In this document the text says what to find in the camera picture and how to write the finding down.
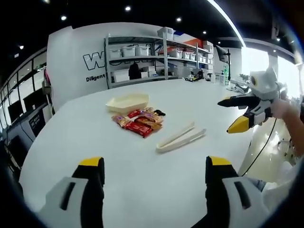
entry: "storage shelf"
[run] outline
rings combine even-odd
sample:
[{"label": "storage shelf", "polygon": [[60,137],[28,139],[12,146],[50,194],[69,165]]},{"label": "storage shelf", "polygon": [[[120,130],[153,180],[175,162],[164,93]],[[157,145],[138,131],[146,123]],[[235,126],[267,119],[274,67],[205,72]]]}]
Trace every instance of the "storage shelf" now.
[{"label": "storage shelf", "polygon": [[140,82],[149,82],[153,80],[159,80],[159,79],[166,79],[165,76],[155,76],[155,77],[144,77],[144,78],[138,78],[138,79],[133,79],[133,80],[127,80],[127,81],[122,81],[122,82],[115,82],[112,83],[113,87],[119,87],[119,86],[126,86],[130,84],[135,84],[135,83],[140,83]]},{"label": "storage shelf", "polygon": [[130,56],[110,59],[110,62],[120,62],[126,60],[136,60],[136,59],[164,59],[164,56]]},{"label": "storage shelf", "polygon": [[161,37],[139,37],[139,36],[114,36],[109,37],[109,44],[127,43],[157,43],[162,42]]},{"label": "storage shelf", "polygon": [[[168,60],[177,60],[177,61],[183,61],[183,62],[196,63],[196,60],[185,59],[185,58],[176,58],[176,57],[168,57]],[[208,63],[204,63],[204,62],[199,62],[199,64],[208,65]]]},{"label": "storage shelf", "polygon": [[[191,50],[191,51],[196,51],[196,47],[195,46],[192,46],[190,44],[185,44],[185,43],[181,43],[181,42],[178,42],[178,41],[175,41],[175,40],[167,40],[167,45],[168,46],[173,46],[173,47],[177,47],[177,48],[186,48],[188,50]],[[207,51],[206,49],[203,49],[203,48],[198,48],[199,52],[202,52],[204,54],[211,54],[209,51]]]}]

